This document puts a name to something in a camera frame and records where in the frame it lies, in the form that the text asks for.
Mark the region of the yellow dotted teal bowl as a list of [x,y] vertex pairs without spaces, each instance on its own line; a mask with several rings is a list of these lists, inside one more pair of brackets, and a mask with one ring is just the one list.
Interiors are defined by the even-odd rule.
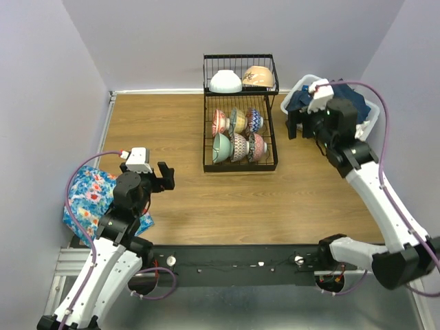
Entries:
[[230,126],[228,129],[228,133],[230,135],[232,135],[233,133],[242,133],[245,130],[247,123],[248,120],[244,111],[233,107],[230,114]]

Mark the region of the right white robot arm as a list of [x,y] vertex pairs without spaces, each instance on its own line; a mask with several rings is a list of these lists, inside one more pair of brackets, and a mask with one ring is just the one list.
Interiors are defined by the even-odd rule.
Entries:
[[348,263],[370,271],[387,289],[428,275],[439,258],[439,238],[432,238],[412,217],[390,184],[372,148],[355,137],[357,110],[346,99],[332,98],[324,109],[288,111],[290,139],[297,126],[355,189],[384,238],[383,245],[355,241],[345,234],[320,240],[316,260],[326,270]]

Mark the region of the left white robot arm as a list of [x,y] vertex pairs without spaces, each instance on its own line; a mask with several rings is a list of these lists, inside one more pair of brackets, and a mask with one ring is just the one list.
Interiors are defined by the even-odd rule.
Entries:
[[91,252],[63,302],[50,315],[42,316],[37,329],[99,329],[116,298],[138,273],[169,274],[171,287],[177,286],[172,270],[157,265],[153,244],[137,237],[140,218],[151,202],[152,193],[173,190],[174,168],[158,162],[160,177],[147,165],[120,165],[113,201],[101,218]]

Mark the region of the mint green bowl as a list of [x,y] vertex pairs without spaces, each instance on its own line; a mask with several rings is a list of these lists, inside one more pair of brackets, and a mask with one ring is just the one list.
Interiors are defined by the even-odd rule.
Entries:
[[233,145],[228,137],[222,133],[217,133],[212,145],[212,161],[214,164],[221,163],[231,157]]

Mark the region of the blue zigzag red bowl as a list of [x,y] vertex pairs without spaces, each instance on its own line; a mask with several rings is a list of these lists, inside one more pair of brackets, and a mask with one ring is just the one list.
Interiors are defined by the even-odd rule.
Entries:
[[249,108],[246,113],[247,126],[245,128],[245,134],[249,136],[251,133],[256,133],[264,124],[264,119],[259,110],[255,108]]

